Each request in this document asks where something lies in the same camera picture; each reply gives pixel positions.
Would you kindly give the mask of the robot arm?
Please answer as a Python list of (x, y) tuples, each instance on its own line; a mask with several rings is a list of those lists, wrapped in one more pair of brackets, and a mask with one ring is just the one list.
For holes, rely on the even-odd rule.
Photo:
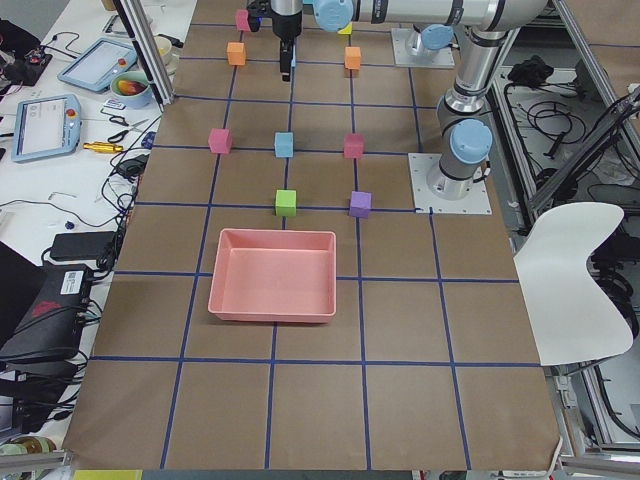
[(441, 97), (437, 115), (444, 153), (426, 175), (427, 186), (446, 200), (464, 198), (479, 165), (488, 157), (493, 137), (476, 118), (497, 68), (511, 45), (511, 35), (535, 19), (544, 1), (315, 1), (318, 26), (336, 32), (350, 22), (410, 22), (416, 26), (462, 26), (467, 43), (453, 86)]

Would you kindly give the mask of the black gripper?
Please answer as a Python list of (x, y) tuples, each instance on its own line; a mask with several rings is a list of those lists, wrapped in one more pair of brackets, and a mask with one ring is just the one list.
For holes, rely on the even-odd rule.
[(290, 81), (294, 44), (302, 31), (302, 0), (271, 0), (272, 29), (280, 40), (279, 68), (283, 81)]

